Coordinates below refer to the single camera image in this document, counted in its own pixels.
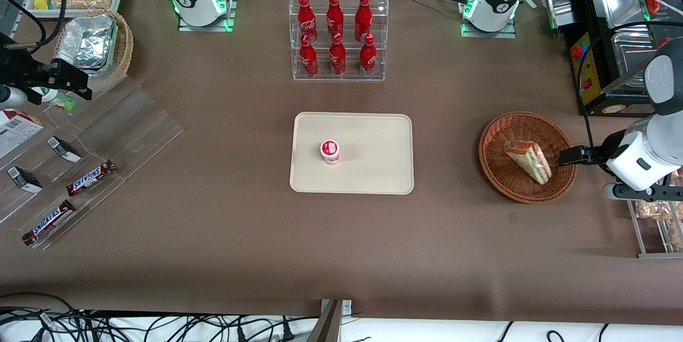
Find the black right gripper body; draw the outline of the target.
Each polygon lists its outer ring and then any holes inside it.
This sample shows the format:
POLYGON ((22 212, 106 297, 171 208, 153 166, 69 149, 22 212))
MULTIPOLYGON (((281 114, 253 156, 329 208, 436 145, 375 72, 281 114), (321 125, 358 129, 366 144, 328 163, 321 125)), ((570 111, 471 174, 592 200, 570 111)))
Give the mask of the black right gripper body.
POLYGON ((6 46, 14 44, 8 35, 1 33, 1 85, 24 92, 28 98, 42 98, 34 91, 34 75, 42 66, 27 50, 10 50, 6 46))

